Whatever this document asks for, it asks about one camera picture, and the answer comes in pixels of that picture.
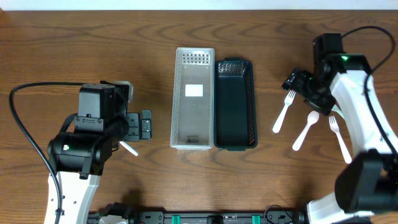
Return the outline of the white plastic fork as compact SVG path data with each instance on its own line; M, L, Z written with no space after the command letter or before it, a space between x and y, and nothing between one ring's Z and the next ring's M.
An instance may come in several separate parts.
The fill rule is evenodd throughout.
M290 90L284 99L284 107L282 108L282 111L280 112L280 114L279 114L278 118L276 119L274 126L272 128L272 131L274 133L278 133L280 131L282 124L284 122L286 112L287 112L289 106L293 103L294 98L295 98L295 92L293 90Z
M338 144L340 145L340 149L341 149L341 153L342 153L344 161L347 164L350 164L352 162L352 158L351 158L348 148L346 147L346 144L340 134L340 129L339 129L338 123L336 122L336 118L334 116L329 116L328 121L329 121L330 129L336 134Z

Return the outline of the white plastic spoon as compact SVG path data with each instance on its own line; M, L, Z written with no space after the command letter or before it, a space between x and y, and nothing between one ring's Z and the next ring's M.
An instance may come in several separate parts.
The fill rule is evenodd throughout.
M320 114L317 111L311 111L308 114L307 123L306 123L304 129L302 130L302 132L299 134L298 138L295 140L295 142L292 145L292 149L294 151L298 151L301 148L303 141L304 141L310 127L319 120L319 117L320 117Z

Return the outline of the black plastic basket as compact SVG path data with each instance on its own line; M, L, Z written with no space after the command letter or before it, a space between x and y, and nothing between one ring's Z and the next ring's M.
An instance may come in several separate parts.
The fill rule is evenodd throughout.
M258 144L252 63L225 58L215 63L214 144L245 151Z

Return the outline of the mint green plastic fork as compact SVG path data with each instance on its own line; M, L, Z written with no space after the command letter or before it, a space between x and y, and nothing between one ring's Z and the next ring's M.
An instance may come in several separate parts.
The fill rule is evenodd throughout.
M342 111L339 109L337 105L334 105L331 110L334 111L335 113L338 113L343 119L345 118Z

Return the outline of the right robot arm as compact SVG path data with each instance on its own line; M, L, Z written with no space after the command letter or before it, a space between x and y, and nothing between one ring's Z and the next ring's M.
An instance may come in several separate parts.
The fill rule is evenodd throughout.
M375 69L364 55L346 53L343 38L314 38L314 71L295 68L281 86L318 114L327 116L338 105L354 152L334 191L307 203L294 223L369 223L372 215L397 211L397 136L374 90Z

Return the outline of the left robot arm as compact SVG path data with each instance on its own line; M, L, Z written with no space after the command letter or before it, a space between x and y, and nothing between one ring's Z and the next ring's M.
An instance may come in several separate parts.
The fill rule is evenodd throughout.
M61 194L49 188L46 223L86 223L91 202L113 150L152 137L152 114L128 112L133 85L128 81L84 84L78 112L70 115L49 142L49 163Z

